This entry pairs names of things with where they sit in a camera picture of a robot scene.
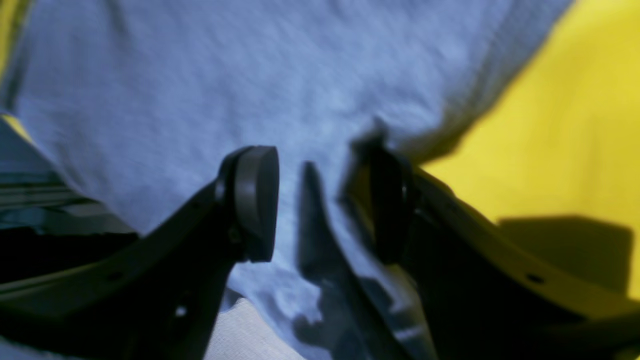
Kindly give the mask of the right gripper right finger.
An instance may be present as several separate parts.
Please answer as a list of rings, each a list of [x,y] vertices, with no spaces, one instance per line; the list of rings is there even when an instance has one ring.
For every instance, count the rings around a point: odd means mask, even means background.
[[[384,145],[350,142],[365,247],[418,296],[439,360],[635,360],[633,230],[579,214],[498,222]]]

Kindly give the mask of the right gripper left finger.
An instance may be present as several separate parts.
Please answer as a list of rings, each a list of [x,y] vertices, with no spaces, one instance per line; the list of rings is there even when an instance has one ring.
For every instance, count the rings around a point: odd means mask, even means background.
[[[227,279],[274,254],[274,146],[229,153],[151,234],[86,266],[1,286],[1,335],[85,360],[201,360]]]

